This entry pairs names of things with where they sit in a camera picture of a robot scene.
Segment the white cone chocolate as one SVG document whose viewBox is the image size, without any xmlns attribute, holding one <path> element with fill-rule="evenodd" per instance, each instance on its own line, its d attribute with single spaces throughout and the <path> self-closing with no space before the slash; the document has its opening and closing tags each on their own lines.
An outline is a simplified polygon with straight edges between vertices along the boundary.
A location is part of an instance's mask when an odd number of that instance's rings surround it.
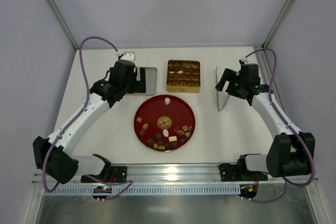
<svg viewBox="0 0 336 224">
<path fill-rule="evenodd" d="M 166 105 L 168 105 L 170 103 L 170 99 L 169 98 L 165 98 L 164 102 L 165 102 Z"/>
</svg>

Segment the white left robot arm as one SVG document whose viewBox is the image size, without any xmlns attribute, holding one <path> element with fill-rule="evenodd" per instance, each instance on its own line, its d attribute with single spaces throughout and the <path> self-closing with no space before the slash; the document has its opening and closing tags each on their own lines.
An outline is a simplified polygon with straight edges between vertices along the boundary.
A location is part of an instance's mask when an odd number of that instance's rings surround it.
<svg viewBox="0 0 336 224">
<path fill-rule="evenodd" d="M 74 156 L 72 153 L 94 122 L 126 94 L 146 91 L 145 68 L 137 68 L 132 61 L 118 60 L 110 68 L 109 79 L 100 79 L 87 93 L 85 102 L 75 114 L 48 137 L 37 137 L 33 142 L 37 168 L 43 182 L 51 176 L 65 184 L 75 176 L 82 181 L 106 181 L 112 173 L 111 162 L 101 155 Z"/>
</svg>

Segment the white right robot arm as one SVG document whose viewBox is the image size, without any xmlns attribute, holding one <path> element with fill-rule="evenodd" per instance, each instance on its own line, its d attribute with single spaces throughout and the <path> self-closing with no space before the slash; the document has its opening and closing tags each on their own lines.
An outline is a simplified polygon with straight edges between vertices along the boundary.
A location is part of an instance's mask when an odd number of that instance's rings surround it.
<svg viewBox="0 0 336 224">
<path fill-rule="evenodd" d="M 314 136 L 289 120 L 269 85 L 261 83 L 257 64 L 241 63 L 239 71 L 226 68 L 215 89 L 247 101 L 273 138 L 267 154 L 245 154 L 239 158 L 244 171 L 272 177 L 313 175 Z"/>
</svg>

